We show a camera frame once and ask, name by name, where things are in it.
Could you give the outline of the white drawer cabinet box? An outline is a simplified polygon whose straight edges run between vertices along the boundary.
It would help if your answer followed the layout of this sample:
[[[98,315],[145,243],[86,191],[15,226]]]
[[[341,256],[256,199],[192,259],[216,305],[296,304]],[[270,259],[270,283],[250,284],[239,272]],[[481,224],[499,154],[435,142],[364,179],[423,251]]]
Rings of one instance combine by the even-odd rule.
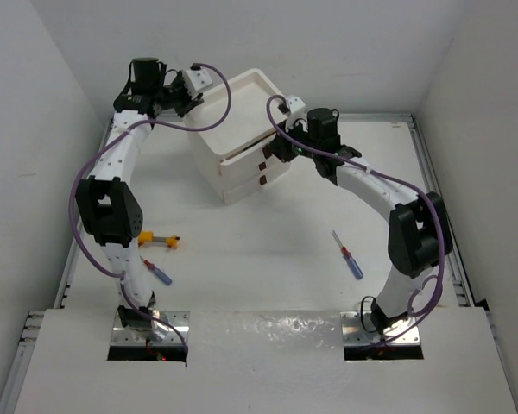
[[[224,179],[219,164],[254,143],[275,137],[269,122],[266,103],[281,91],[259,69],[249,69],[229,80],[231,110],[222,124],[205,132],[190,132],[193,160],[202,177],[222,199],[222,190],[230,189],[250,178]]]

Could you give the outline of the white pull-out drawer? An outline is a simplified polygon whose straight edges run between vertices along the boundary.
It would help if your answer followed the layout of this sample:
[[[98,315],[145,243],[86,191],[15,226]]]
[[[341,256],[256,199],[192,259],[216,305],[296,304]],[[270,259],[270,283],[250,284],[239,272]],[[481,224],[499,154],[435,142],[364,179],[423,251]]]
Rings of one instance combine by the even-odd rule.
[[[264,148],[274,139],[270,136],[245,148],[238,154],[223,160],[219,164],[219,174],[224,179],[244,179],[265,173],[267,170],[287,171],[289,163],[282,163],[269,150]]]

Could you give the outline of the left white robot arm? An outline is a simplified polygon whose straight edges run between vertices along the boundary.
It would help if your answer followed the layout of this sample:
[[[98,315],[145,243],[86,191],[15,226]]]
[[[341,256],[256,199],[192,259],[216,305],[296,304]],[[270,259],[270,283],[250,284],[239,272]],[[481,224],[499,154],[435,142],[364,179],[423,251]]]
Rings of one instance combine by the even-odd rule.
[[[212,84],[199,64],[175,73],[165,82],[168,69],[157,58],[138,58],[129,64],[129,77],[113,103],[114,116],[104,153],[91,163],[75,185],[72,198],[85,232],[101,247],[116,281],[122,326],[153,336],[163,327],[157,323],[155,293],[138,252],[143,212],[130,189],[130,180],[142,144],[153,121],[165,110],[184,116],[203,102],[203,92]]]

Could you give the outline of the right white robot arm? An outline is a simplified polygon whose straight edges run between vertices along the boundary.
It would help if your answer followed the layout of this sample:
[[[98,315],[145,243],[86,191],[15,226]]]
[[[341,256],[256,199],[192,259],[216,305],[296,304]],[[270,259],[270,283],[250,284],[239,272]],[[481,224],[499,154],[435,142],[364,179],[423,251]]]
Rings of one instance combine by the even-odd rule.
[[[371,302],[375,333],[384,338],[400,320],[422,320],[441,298],[445,257],[453,249],[443,198],[377,171],[343,144],[337,110],[294,110],[287,100],[278,109],[287,119],[274,125],[276,135],[266,154],[283,163],[307,157],[320,177],[360,198],[388,224],[391,269]]]

